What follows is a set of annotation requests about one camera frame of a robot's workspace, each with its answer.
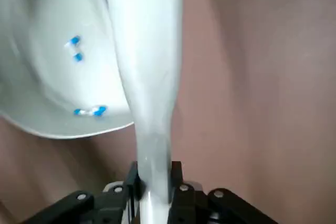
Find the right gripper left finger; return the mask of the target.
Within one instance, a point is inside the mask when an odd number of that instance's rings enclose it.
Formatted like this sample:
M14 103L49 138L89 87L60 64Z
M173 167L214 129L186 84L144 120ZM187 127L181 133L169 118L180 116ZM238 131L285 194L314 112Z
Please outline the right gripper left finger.
M92 194L78 190L39 211L22 223L138 223L140 179L133 162L126 180Z

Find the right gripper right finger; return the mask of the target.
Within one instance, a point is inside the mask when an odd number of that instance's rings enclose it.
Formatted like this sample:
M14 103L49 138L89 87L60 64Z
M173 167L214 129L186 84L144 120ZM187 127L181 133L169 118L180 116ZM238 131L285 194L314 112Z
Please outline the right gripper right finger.
M183 179L182 163L171 164L174 189L168 223L276 223L272 218L225 188L208 194Z

